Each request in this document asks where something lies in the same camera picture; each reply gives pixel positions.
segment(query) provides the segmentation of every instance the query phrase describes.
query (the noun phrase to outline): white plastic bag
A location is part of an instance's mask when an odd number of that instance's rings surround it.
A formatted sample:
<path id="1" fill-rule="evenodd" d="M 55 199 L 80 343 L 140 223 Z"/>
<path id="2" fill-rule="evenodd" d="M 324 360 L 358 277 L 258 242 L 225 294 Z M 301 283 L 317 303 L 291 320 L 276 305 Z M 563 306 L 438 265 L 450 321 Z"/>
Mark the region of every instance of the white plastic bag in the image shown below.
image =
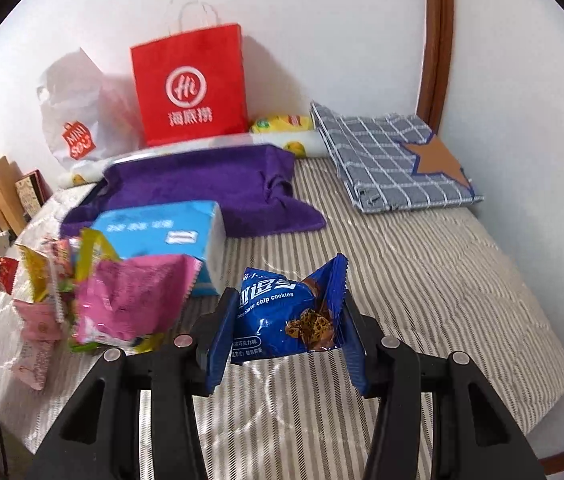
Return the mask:
<path id="1" fill-rule="evenodd" d="M 67 170 L 140 148 L 139 119 L 82 49 L 44 71 L 38 99 L 46 144 Z"/>

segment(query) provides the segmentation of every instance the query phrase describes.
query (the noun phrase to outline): orange star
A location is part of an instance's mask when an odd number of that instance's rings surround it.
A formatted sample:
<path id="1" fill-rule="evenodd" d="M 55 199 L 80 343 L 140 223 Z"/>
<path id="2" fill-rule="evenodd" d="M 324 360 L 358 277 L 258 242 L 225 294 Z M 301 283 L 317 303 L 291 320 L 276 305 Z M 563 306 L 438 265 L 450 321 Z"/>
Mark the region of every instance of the orange star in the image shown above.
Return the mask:
<path id="1" fill-rule="evenodd" d="M 458 184 L 471 189 L 462 167 L 436 134 L 431 134 L 426 144 L 403 144 L 418 158 L 415 160 L 413 174 L 444 174 Z"/>

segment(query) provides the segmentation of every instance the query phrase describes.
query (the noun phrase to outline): fabric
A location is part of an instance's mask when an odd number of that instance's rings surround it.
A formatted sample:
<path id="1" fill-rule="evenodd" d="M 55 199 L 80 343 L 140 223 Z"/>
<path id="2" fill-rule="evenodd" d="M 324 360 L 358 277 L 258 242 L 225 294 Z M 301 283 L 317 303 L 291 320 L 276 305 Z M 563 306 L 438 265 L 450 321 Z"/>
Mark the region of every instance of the fabric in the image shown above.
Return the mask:
<path id="1" fill-rule="evenodd" d="M 326 229 L 227 240 L 224 284 L 240 288 L 246 267 L 302 280 L 342 252 L 348 288 L 363 314 L 416 351 L 467 352 L 528 433 L 564 393 L 564 350 L 513 263 L 466 208 L 365 215 L 351 205 L 328 159 L 301 160 L 295 195 L 328 218 Z M 58 192 L 19 243 L 39 248 L 89 187 Z M 11 248 L 9 256 L 17 255 Z M 29 300 L 24 270 L 14 294 Z M 216 306 L 189 300 L 172 333 Z M 0 417 L 34 452 L 99 355 L 58 345 L 46 387 L 32 392 L 8 366 L 20 346 L 17 313 L 0 294 Z M 222 384 L 194 407 L 209 478 L 360 480 L 377 401 L 351 385 L 340 350 L 228 365 Z M 430 396 L 422 404 L 419 478 L 430 476 Z M 152 478 L 150 394 L 140 400 L 140 467 Z"/>
<path id="2" fill-rule="evenodd" d="M 295 156 L 275 146 L 237 146 L 177 153 L 111 166 L 108 185 L 73 209 L 62 237 L 77 236 L 111 209 L 213 200 L 220 205 L 226 235 L 233 238 L 322 229 L 324 217 L 293 198 Z"/>
<path id="3" fill-rule="evenodd" d="M 440 138 L 415 115 L 343 117 L 316 103 L 311 114 L 351 202 L 364 213 L 483 199 Z"/>

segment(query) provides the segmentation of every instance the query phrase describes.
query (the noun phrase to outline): blue snack package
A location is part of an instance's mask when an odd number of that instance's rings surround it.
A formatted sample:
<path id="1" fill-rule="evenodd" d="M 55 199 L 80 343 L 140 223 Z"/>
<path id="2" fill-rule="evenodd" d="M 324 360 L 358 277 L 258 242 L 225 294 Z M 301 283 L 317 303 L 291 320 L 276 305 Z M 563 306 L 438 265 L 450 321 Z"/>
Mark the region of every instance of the blue snack package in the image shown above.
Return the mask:
<path id="1" fill-rule="evenodd" d="M 348 260 L 337 254 L 301 282 L 245 269 L 231 362 L 337 348 Z"/>

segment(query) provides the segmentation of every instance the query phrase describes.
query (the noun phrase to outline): red paper bag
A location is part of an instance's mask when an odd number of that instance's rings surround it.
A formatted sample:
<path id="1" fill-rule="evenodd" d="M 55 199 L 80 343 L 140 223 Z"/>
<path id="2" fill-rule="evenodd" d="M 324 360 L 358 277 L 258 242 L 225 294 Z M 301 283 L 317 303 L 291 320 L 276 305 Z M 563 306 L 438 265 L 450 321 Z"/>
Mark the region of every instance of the red paper bag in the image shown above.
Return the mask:
<path id="1" fill-rule="evenodd" d="M 239 25 L 131 49 L 147 146 L 249 130 Z"/>

